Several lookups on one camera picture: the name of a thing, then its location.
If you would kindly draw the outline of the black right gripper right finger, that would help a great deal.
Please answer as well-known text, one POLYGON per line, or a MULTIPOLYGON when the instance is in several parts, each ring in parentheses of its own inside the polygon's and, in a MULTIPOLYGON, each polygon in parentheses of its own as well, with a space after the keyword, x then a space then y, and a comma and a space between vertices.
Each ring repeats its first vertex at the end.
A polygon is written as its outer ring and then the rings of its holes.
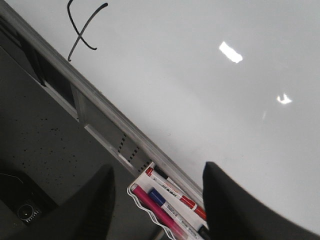
POLYGON ((212 240, 318 240, 320 236, 289 221, 254 198, 216 163, 207 162, 203 203, 212 240))

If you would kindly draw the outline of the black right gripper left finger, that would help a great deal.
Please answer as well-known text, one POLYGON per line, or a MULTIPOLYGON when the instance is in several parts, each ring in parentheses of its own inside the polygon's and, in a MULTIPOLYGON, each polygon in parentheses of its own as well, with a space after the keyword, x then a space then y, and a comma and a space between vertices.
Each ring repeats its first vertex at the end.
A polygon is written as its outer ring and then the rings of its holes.
POLYGON ((115 207, 115 174, 103 165, 73 196, 9 240, 104 240, 115 207))

